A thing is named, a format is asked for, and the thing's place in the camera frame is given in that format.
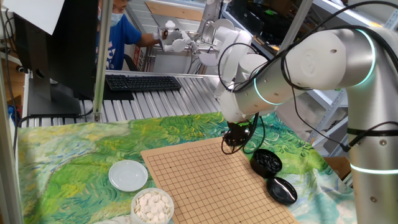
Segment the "wooden go board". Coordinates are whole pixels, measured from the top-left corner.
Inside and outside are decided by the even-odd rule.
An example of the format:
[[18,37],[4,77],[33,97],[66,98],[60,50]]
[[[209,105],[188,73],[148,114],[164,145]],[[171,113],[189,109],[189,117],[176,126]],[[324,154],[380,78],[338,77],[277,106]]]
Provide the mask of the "wooden go board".
[[156,186],[173,199],[176,224],[298,223],[268,194],[264,179],[251,169],[242,152],[222,153],[221,138],[142,151],[141,155]]

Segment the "white bowl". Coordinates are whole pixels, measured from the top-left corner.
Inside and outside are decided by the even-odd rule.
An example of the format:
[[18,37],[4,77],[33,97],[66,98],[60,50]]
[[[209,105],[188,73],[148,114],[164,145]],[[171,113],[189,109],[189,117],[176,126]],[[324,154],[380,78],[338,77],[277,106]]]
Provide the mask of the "white bowl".
[[159,222],[156,223],[156,224],[168,224],[169,221],[172,219],[172,217],[174,215],[174,202],[173,202],[172,198],[170,197],[170,195],[168,193],[166,193],[164,190],[156,189],[156,188],[149,188],[149,189],[141,190],[140,192],[138,192],[136,194],[136,196],[134,196],[134,198],[132,199],[132,202],[131,202],[131,220],[132,220],[132,222],[134,224],[135,223],[147,224],[146,222],[144,222],[144,221],[142,221],[141,219],[138,218],[137,214],[134,212],[134,207],[136,206],[137,198],[139,198],[141,195],[144,195],[144,194],[146,194],[146,193],[148,193],[150,191],[163,192],[165,194],[165,196],[167,197],[167,199],[169,200],[169,204],[171,205],[172,216],[170,218],[166,219],[166,221],[164,221],[163,223],[159,223]]
[[148,171],[139,162],[124,160],[113,164],[108,176],[113,187],[125,192],[132,192],[145,185]]

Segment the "bowl of white stones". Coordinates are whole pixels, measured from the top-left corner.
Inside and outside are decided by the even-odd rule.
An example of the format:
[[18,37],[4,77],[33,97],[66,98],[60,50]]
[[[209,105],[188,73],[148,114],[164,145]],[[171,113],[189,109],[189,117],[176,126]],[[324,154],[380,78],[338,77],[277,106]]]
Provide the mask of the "bowl of white stones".
[[133,223],[167,224],[174,214],[172,198],[163,190],[148,188],[136,194],[131,202]]

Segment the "person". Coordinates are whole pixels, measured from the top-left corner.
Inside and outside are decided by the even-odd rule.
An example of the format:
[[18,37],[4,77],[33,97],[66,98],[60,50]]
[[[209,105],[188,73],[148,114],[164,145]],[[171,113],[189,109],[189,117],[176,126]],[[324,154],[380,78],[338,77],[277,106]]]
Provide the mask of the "person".
[[[111,32],[109,35],[109,49],[106,69],[122,70],[124,62],[124,45],[135,44],[138,47],[150,47],[159,43],[154,34],[141,34],[124,15],[130,0],[114,0],[111,19]],[[98,20],[101,20],[101,9],[103,0],[98,4]],[[100,35],[97,35],[97,46]]]

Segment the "computer monitor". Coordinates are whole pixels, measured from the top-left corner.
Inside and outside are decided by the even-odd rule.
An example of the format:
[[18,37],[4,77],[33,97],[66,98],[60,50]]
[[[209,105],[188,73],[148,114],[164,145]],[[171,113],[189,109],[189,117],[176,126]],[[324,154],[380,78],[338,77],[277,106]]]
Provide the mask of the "computer monitor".
[[65,0],[53,35],[18,15],[14,19],[17,53],[33,74],[28,114],[81,114],[74,95],[94,96],[98,0]]

